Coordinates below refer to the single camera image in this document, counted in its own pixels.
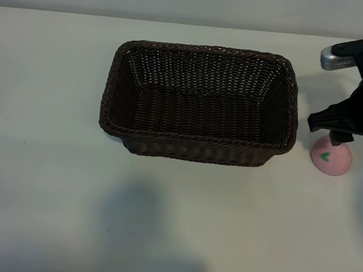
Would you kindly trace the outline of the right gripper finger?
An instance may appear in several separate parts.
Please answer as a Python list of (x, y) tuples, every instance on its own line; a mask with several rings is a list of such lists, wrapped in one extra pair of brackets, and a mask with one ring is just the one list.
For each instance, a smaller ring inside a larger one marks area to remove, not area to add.
[(344, 143), (353, 142), (354, 140), (351, 133), (334, 130), (330, 130), (329, 138), (333, 146), (339, 146)]

